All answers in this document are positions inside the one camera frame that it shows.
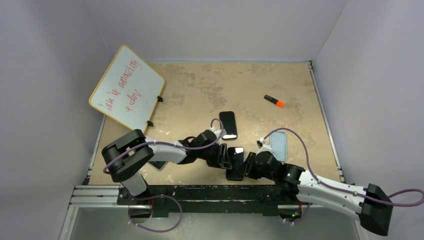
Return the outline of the black phone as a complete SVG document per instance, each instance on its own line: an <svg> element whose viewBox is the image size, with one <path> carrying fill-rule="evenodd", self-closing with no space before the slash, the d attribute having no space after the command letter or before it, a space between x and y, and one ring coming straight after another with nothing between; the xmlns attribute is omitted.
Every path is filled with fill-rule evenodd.
<svg viewBox="0 0 424 240"><path fill-rule="evenodd" d="M227 155L231 163L231 169L227 169L226 173L236 173L238 168L242 166L244 162L244 148L243 147L229 147L227 149Z"/></svg>

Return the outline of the light blue phone case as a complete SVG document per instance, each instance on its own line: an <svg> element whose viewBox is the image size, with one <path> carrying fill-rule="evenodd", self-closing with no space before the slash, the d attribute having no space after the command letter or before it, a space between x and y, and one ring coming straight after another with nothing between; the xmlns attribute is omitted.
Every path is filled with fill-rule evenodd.
<svg viewBox="0 0 424 240"><path fill-rule="evenodd" d="M269 145L272 154L279 162L287 161L287 135L284 131L273 132L269 136Z"/></svg>

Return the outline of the black phone case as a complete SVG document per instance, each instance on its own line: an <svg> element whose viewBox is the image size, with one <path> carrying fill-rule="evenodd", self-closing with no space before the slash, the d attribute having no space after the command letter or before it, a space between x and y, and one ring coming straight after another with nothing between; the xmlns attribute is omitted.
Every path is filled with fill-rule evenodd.
<svg viewBox="0 0 424 240"><path fill-rule="evenodd" d="M235 140L238 137L235 113L233 111L221 111L219 119L225 129L225 134L222 136L223 140Z"/></svg>
<svg viewBox="0 0 424 240"><path fill-rule="evenodd" d="M225 172L225 178L228 181L240 182L244 179L244 175L241 172L240 168L227 169Z"/></svg>

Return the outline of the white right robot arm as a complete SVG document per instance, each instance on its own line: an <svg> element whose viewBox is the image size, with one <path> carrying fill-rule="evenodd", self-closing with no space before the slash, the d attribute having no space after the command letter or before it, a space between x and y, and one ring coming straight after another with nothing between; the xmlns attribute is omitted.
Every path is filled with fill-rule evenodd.
<svg viewBox="0 0 424 240"><path fill-rule="evenodd" d="M313 177L301 166L282 163L269 151L249 153L237 169L250 179L266 178L281 187L280 196L288 204L296 200L319 205L359 221L360 225L379 236L387 236L393 206L377 185L349 185L327 178Z"/></svg>

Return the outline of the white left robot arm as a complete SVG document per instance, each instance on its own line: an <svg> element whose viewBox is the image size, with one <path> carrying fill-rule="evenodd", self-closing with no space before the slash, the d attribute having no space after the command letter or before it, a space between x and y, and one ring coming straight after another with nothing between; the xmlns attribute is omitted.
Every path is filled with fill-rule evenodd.
<svg viewBox="0 0 424 240"><path fill-rule="evenodd" d="M209 167L231 169L227 145L219 143L220 131L205 130L175 142L157 141L135 129L108 144L101 150L105 161L104 173L128 191L138 205L149 199L148 184L139 170L148 162L191 164L202 159Z"/></svg>

